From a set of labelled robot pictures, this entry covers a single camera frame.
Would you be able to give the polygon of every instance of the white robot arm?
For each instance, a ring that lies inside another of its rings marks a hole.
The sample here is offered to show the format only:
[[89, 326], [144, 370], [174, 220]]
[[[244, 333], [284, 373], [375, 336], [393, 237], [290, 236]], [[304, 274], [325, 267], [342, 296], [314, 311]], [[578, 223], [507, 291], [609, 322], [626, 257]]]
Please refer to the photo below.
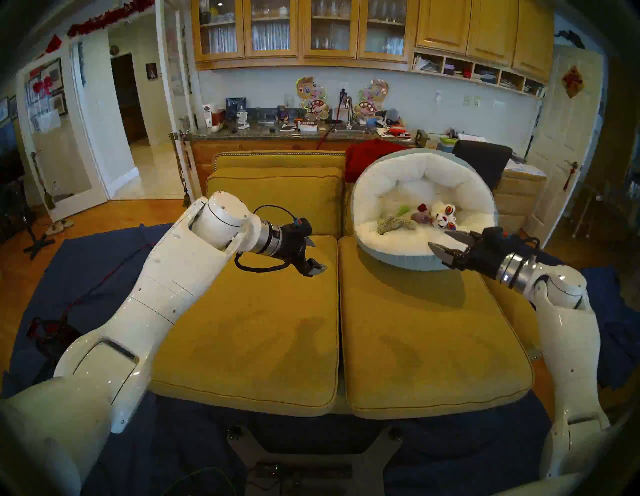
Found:
[[163, 339], [229, 259], [265, 271], [239, 263], [253, 251], [284, 260], [273, 269], [320, 274], [326, 267], [305, 259], [311, 231], [304, 218], [261, 221], [222, 191], [200, 198], [155, 245], [113, 317], [67, 348], [53, 379], [0, 404], [0, 422], [61, 493], [79, 494], [109, 432], [122, 432], [142, 400]]
[[519, 292], [536, 307], [540, 344], [556, 399], [556, 417], [545, 440], [540, 478], [584, 470], [605, 442], [609, 427], [598, 401], [600, 332], [584, 277], [569, 266], [544, 265], [535, 253], [526, 257], [506, 252], [499, 227], [487, 228], [482, 234], [447, 234], [468, 248], [461, 252], [430, 243], [446, 266], [480, 272]]

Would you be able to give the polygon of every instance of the couch back cushion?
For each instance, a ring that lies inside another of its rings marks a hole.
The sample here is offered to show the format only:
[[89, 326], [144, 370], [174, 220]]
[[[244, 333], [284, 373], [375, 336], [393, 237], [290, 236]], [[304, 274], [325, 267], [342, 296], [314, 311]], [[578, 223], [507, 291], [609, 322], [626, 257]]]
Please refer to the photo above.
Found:
[[344, 171], [344, 152], [268, 150], [263, 152], [223, 152], [214, 157], [214, 172], [228, 167], [335, 167]]
[[[297, 217], [308, 219], [314, 234], [328, 234], [338, 239], [342, 176], [341, 168], [331, 166], [219, 167], [207, 179], [207, 197], [214, 191], [227, 191], [252, 212], [260, 205], [279, 205]], [[258, 214], [279, 225], [291, 222], [291, 217], [280, 209], [265, 207]]]

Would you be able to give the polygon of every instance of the round pet bed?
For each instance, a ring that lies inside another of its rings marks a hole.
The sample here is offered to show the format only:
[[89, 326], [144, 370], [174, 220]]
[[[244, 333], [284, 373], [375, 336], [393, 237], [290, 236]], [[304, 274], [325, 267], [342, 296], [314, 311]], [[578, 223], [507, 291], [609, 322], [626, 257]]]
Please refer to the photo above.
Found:
[[496, 225], [493, 195], [469, 164], [436, 150], [405, 150], [374, 162], [356, 181], [351, 195], [353, 229], [360, 247], [377, 259], [405, 269], [434, 271], [446, 267], [428, 242], [464, 250], [466, 246], [445, 234], [445, 229], [418, 224], [378, 233], [378, 220], [402, 206], [409, 219], [420, 204], [440, 201], [456, 207], [459, 230], [482, 232]]

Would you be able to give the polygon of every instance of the picture frame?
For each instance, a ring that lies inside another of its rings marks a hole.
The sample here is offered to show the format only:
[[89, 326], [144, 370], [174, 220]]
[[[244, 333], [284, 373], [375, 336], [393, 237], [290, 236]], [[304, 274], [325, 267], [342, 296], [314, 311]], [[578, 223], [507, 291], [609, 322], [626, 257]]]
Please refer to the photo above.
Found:
[[0, 99], [0, 124], [9, 119], [9, 98]]
[[18, 97], [16, 95], [9, 98], [9, 117], [11, 120], [18, 118]]
[[41, 81], [40, 74], [32, 77], [27, 83], [27, 101], [34, 104], [40, 101], [40, 94], [33, 91], [33, 85]]
[[51, 95], [51, 98], [49, 99], [49, 109], [51, 111], [57, 110], [60, 117], [69, 113], [64, 91], [60, 90]]
[[155, 62], [145, 64], [145, 68], [147, 69], [147, 79], [157, 79], [158, 78], [158, 69]]
[[42, 78], [42, 80], [44, 81], [44, 79], [46, 77], [50, 77], [51, 78], [51, 86], [49, 87], [49, 91], [51, 92], [51, 94], [53, 94], [54, 92], [60, 91], [62, 90], [65, 85], [64, 82], [62, 81], [62, 62], [59, 58], [55, 59], [52, 63], [50, 63], [49, 65], [46, 65], [41, 73], [40, 73], [40, 77]]

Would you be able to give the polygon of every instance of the red garland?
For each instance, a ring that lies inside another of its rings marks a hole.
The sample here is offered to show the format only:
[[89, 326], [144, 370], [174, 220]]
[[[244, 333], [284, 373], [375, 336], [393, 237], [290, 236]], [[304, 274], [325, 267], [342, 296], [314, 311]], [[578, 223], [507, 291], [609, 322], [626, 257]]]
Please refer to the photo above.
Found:
[[69, 28], [67, 36], [69, 38], [73, 38], [78, 35], [88, 35], [98, 29], [104, 29], [108, 25], [125, 19], [136, 12], [146, 10], [154, 3], [156, 3], [156, 0], [131, 0], [130, 3], [125, 3], [122, 7], [117, 8], [116, 10], [108, 10], [104, 14], [99, 15], [98, 17], [92, 17], [82, 24], [73, 24], [71, 28]]

